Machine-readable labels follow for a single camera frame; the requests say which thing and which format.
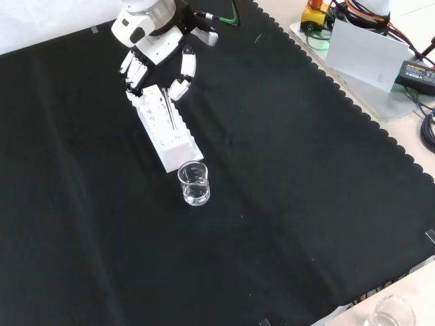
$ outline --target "table surface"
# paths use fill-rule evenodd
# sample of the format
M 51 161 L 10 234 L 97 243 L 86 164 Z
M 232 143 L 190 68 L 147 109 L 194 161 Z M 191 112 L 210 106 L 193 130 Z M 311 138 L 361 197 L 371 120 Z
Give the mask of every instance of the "table surface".
M 435 261 L 346 310 L 325 326 L 361 326 L 384 297 L 396 294 L 414 310 L 418 326 L 435 325 Z

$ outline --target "yellow device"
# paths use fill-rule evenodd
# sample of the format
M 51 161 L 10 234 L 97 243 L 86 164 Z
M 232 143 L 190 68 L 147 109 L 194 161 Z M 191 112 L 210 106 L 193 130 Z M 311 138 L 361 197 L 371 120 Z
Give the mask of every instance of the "yellow device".
M 328 5 L 322 3 L 319 8 L 323 12 L 328 11 Z M 317 10 L 312 10 L 308 4 L 305 5 L 304 12 L 302 13 L 302 18 L 300 19 L 300 30 L 308 31 L 308 28 L 312 28 L 314 31 L 322 31 L 320 26 L 325 25 L 326 15 L 318 12 Z

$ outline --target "glass beaker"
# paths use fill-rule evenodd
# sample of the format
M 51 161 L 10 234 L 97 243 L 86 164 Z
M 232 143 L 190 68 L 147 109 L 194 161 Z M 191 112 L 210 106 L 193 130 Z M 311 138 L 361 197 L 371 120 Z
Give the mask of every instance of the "glass beaker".
M 204 163 L 190 161 L 178 170 L 184 200 L 192 206 L 204 205 L 210 198 L 209 171 Z
M 414 310 L 398 295 L 384 297 L 364 326 L 415 326 Z

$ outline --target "robotic arm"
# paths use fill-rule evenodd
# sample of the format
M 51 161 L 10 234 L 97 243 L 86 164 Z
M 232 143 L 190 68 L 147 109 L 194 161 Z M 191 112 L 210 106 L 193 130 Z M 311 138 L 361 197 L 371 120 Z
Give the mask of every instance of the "robotic arm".
M 195 16 L 184 0 L 122 0 L 124 9 L 112 26 L 116 38 L 130 52 L 121 64 L 120 74 L 127 92 L 140 96 L 150 70 L 172 55 L 185 35 L 192 33 L 209 46 L 218 34 Z M 196 72 L 193 49 L 183 48 L 181 75 L 169 88 L 178 101 L 188 90 Z

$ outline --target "black cloth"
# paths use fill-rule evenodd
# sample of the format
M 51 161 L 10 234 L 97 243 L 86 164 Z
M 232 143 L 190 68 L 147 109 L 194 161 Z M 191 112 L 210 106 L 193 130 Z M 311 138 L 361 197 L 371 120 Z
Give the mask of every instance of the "black cloth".
M 200 208 L 126 99 L 110 24 L 0 57 L 2 325 L 310 325 L 433 254 L 433 179 L 251 0 L 239 12 L 215 48 L 188 38 Z

